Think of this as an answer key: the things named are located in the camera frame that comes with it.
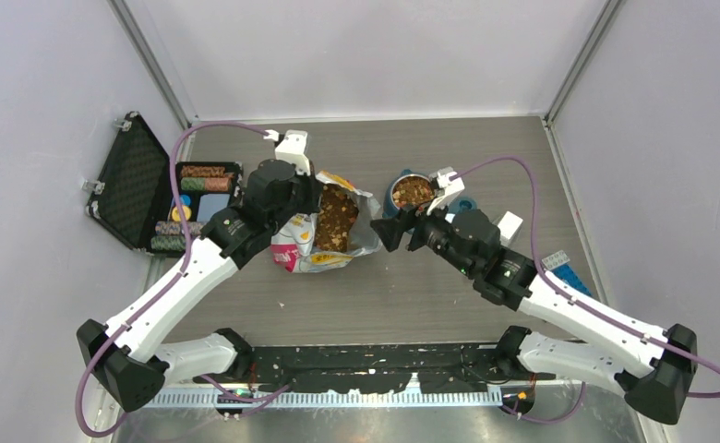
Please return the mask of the white yellow pet food bag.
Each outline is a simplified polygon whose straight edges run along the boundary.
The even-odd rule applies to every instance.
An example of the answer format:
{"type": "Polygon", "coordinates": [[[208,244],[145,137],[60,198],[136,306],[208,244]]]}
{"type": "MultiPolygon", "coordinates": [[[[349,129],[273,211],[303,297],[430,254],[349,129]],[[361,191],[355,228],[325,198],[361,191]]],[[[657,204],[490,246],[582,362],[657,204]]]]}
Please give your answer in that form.
{"type": "Polygon", "coordinates": [[[327,171],[317,179],[322,189],[318,210],[293,216],[271,239],[273,261],[290,273],[343,268],[382,247],[370,227],[380,210],[375,196],[327,171]]]}

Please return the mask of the metal food scoop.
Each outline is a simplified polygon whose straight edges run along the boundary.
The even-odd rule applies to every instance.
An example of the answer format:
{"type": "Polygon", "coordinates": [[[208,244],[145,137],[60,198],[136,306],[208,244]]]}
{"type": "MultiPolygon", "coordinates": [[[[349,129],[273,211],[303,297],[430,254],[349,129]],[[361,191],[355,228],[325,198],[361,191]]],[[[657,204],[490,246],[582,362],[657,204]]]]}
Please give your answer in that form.
{"type": "Polygon", "coordinates": [[[523,218],[511,211],[505,211],[495,222],[499,229],[500,243],[509,247],[520,232],[523,225],[523,218]]]}

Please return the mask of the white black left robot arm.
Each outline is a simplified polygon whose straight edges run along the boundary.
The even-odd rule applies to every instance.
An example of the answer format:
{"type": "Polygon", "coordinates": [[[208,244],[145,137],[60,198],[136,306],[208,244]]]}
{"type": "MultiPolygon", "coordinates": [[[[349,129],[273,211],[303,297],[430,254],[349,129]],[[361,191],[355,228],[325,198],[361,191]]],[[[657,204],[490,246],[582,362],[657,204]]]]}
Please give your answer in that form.
{"type": "Polygon", "coordinates": [[[261,162],[247,177],[242,200],[213,214],[159,281],[106,322],[88,319],[78,328],[84,375],[95,377],[126,413],[185,379],[221,374],[244,380],[251,347],[230,329],[193,341],[164,339],[205,295],[267,249],[294,215],[317,210],[320,193],[311,162],[261,162]]]}

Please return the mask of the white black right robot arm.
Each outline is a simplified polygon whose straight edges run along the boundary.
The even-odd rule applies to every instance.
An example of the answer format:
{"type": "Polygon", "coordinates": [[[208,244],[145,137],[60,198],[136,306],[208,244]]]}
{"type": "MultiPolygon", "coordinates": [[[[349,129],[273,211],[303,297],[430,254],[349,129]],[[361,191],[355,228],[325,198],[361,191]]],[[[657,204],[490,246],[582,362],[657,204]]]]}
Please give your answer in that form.
{"type": "Polygon", "coordinates": [[[678,422],[697,367],[696,333],[641,322],[539,271],[504,246],[481,210],[431,214],[408,207],[370,223],[388,251],[405,233],[408,250],[426,247],[467,277],[488,302],[537,317],[575,337],[561,341],[510,327],[498,341],[496,367],[507,378],[546,373],[580,380],[621,397],[634,411],[664,425],[678,422]]]}

